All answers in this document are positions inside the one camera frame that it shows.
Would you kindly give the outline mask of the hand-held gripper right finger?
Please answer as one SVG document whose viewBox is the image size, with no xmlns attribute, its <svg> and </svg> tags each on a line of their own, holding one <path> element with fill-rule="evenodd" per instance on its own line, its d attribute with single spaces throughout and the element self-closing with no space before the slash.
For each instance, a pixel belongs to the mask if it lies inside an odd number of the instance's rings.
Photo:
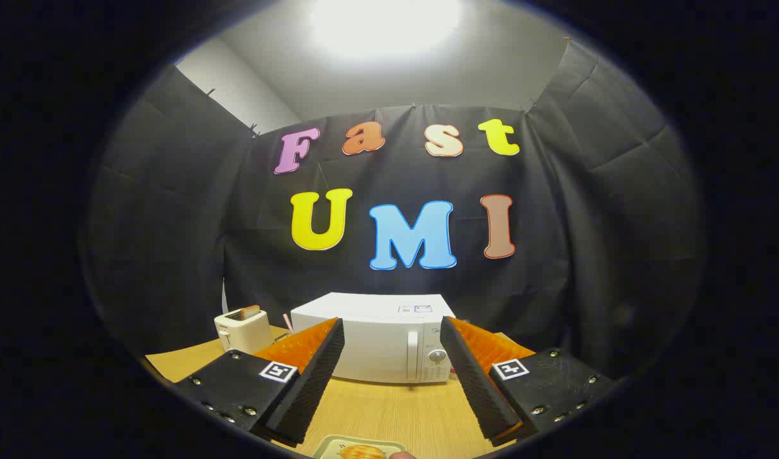
<svg viewBox="0 0 779 459">
<path fill-rule="evenodd" d="M 531 351 L 455 317 L 440 340 L 485 439 L 494 446 L 569 423 L 616 383 L 559 348 Z"/>
</svg>

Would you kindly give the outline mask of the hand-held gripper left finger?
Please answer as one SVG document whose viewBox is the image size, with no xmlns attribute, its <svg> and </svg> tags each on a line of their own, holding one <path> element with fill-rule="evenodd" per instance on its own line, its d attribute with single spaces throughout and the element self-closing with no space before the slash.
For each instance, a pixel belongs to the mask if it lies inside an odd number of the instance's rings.
<svg viewBox="0 0 779 459">
<path fill-rule="evenodd" d="M 332 317 L 255 354 L 227 351 L 174 386 L 218 421 L 295 447 L 305 440 L 345 343 L 344 322 Z"/>
</svg>

